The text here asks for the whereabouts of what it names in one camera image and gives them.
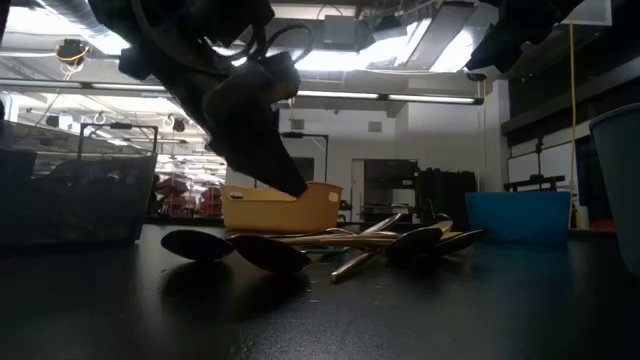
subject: air vent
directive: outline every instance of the air vent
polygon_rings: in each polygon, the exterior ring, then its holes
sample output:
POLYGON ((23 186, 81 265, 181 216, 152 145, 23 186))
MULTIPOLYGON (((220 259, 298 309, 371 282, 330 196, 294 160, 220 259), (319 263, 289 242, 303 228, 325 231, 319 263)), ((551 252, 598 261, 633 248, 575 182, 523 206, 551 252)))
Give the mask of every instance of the air vent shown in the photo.
POLYGON ((380 121, 369 121, 369 132, 382 132, 382 123, 380 121))
POLYGON ((301 119, 291 119, 291 130, 304 130, 304 120, 301 119))

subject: yellow cord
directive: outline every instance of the yellow cord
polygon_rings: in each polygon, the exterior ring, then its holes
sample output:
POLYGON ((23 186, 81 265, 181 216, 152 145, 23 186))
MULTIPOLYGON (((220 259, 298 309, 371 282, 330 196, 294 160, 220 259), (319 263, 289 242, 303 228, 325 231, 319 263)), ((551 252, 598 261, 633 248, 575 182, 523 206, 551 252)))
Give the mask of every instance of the yellow cord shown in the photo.
POLYGON ((483 140, 483 149, 484 152, 484 172, 487 172, 487 163, 489 161, 487 156, 487 79, 482 81, 482 140, 483 140))
POLYGON ((78 68, 78 60, 80 60, 80 58, 77 58, 74 62, 73 62, 73 70, 71 70, 67 76, 64 77, 64 80, 67 81, 69 79, 71 79, 71 75, 75 74, 78 72, 77 68, 78 68))
POLYGON ((573 207, 573 181, 574 181, 574 171, 573 167, 575 166, 575 156, 576 156, 576 66, 575 66, 575 54, 574 54, 574 34, 573 34, 573 20, 569 21, 569 49, 570 49, 570 59, 571 59, 571 117, 572 117, 572 128, 571 128, 571 172, 570 182, 569 182, 569 228, 571 228, 571 214, 573 207))
POLYGON ((89 51, 89 47, 87 46, 87 48, 86 48, 86 49, 84 49, 84 51, 83 51, 83 52, 82 52, 82 54, 80 54, 80 55, 76 55, 76 56, 74 56, 74 57, 70 57, 70 58, 63 58, 63 57, 58 56, 58 60, 61 60, 61 61, 73 61, 73 60, 78 60, 78 59, 80 59, 81 57, 85 56, 85 55, 87 54, 87 52, 88 52, 88 51, 89 51))

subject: utensil pile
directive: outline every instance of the utensil pile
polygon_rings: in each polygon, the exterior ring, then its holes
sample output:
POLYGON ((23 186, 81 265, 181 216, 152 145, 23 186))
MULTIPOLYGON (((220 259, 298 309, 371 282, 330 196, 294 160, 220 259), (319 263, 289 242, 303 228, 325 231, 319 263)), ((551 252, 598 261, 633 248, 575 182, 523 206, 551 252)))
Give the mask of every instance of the utensil pile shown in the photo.
POLYGON ((295 246, 349 246, 361 249, 359 256, 343 264, 331 274, 332 282, 352 275, 367 261, 378 255, 394 264, 408 264, 424 256, 445 256, 471 246, 484 233, 483 229, 451 232, 453 222, 441 215, 438 223, 404 234, 385 231, 401 214, 354 234, 343 229, 327 229, 313 234, 287 236, 236 235, 222 239, 196 230, 177 230, 162 238, 166 250, 195 261, 215 261, 237 251, 255 266, 273 273, 294 273, 311 263, 311 258, 295 246))

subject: spoon head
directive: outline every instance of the spoon head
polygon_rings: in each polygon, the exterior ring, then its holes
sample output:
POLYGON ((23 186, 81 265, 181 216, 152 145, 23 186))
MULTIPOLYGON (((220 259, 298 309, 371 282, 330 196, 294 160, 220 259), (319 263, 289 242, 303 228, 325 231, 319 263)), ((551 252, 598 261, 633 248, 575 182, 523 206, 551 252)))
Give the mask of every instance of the spoon head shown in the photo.
POLYGON ((454 236, 452 238, 442 240, 435 244, 432 248, 427 249, 425 253, 429 255, 444 256, 466 249, 473 245, 485 233, 484 229, 468 231, 466 233, 454 236))
POLYGON ((308 256, 278 240, 238 235, 230 241, 243 258, 272 273, 295 273, 311 262, 308 256))
POLYGON ((368 228, 367 230, 363 231, 363 234, 372 234, 375 232, 379 232, 382 231, 384 229, 388 229, 389 227, 391 227, 391 225, 395 224, 396 222, 398 222, 398 220, 400 220, 400 218, 402 217, 402 214, 395 214, 392 217, 382 220, 381 222, 373 225, 372 227, 368 228))
POLYGON ((165 235, 160 245, 170 252, 196 261, 219 260, 233 252, 228 241, 195 230, 176 230, 165 235))
POLYGON ((404 262, 415 258, 432 248, 442 237, 438 228, 421 228, 400 236, 387 246, 385 254, 394 262, 404 262))

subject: gray trash can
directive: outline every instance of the gray trash can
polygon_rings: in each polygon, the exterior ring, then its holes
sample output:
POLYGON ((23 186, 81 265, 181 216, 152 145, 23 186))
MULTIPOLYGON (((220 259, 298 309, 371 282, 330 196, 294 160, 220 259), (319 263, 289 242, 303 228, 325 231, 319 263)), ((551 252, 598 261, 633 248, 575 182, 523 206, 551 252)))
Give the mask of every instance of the gray trash can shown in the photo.
POLYGON ((640 103, 590 124, 602 167, 622 258, 640 276, 640 103))

